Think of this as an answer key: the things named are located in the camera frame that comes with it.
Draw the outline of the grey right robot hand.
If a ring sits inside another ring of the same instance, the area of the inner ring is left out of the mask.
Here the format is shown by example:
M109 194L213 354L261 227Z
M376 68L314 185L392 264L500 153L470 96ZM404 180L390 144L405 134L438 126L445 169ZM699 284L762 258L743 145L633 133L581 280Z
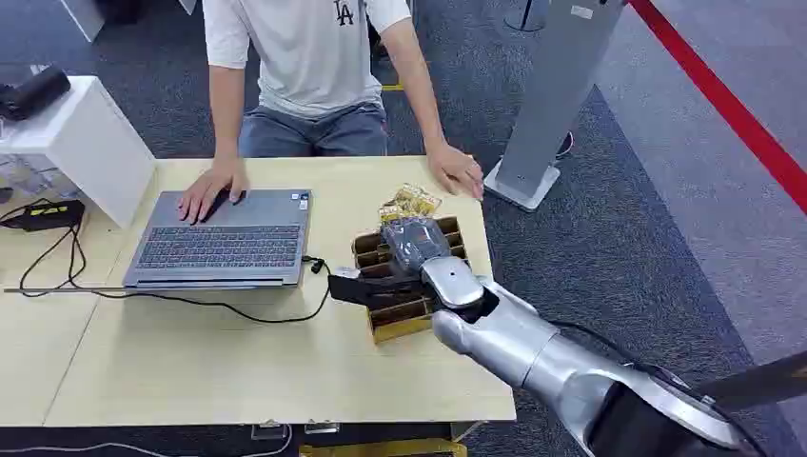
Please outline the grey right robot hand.
M409 216L383 222L381 235L389 247L391 271L395 275L423 279L423 268L431 259L450 257L450 246L436 220Z

